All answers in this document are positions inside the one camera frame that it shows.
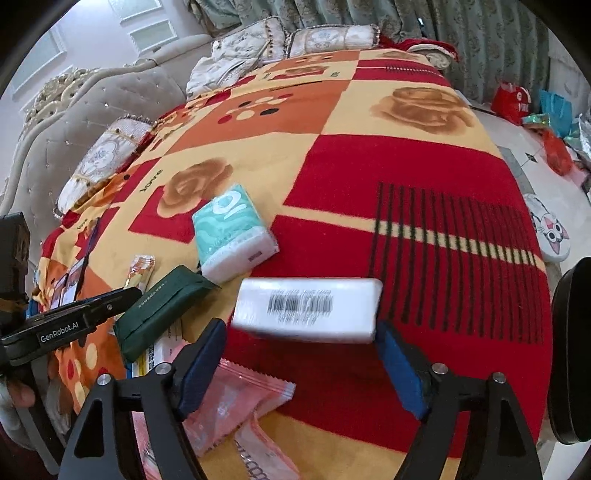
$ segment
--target green curtain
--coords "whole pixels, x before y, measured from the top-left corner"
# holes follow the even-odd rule
[[[499,84],[530,90],[534,103],[550,76],[548,27],[518,0],[413,0],[429,17],[428,36],[457,48],[446,76],[468,98],[491,102]]]
[[[534,99],[550,72],[548,28],[519,0],[185,0],[197,2],[218,28],[277,15],[288,31],[323,24],[376,24],[394,41],[421,37],[454,45],[460,56],[446,75],[480,103],[501,81]]]

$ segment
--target rose pattern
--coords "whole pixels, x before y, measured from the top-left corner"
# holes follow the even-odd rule
[[[372,107],[378,116],[436,135],[461,135],[475,126],[466,109],[454,93],[427,87],[394,90]]]
[[[222,158],[210,158],[176,173],[166,185],[158,215],[170,218],[193,210],[202,199],[210,200],[223,193],[233,168]]]
[[[402,50],[388,50],[380,55],[383,59],[395,59],[395,60],[414,60],[417,61],[417,56],[411,53],[407,53]]]
[[[298,75],[313,74],[313,73],[322,74],[326,71],[327,68],[328,67],[326,67],[324,65],[310,65],[309,67],[301,67],[301,68],[297,68],[297,69],[287,69],[285,72],[283,72],[283,75],[285,75],[286,77],[295,77]]]

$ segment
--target cat cushion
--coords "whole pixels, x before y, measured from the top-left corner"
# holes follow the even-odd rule
[[[570,237],[564,225],[554,212],[549,211],[542,201],[531,193],[523,195],[530,210],[531,223],[538,237],[544,262],[563,262],[570,253]]]

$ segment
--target wall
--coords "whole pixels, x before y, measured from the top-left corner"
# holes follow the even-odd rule
[[[33,82],[16,95],[6,91],[0,99],[0,196],[12,166],[12,156],[24,122],[23,107],[38,93],[45,81],[70,66],[118,67],[132,63],[138,52],[128,32],[168,18],[177,36],[203,33],[195,17],[185,11],[181,0],[160,0],[159,9],[120,22],[108,0],[80,0],[56,24],[66,48],[60,61],[47,66]]]

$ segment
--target tissue pack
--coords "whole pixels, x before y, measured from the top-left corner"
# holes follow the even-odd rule
[[[202,274],[222,284],[279,251],[246,190],[233,185],[193,215]]]

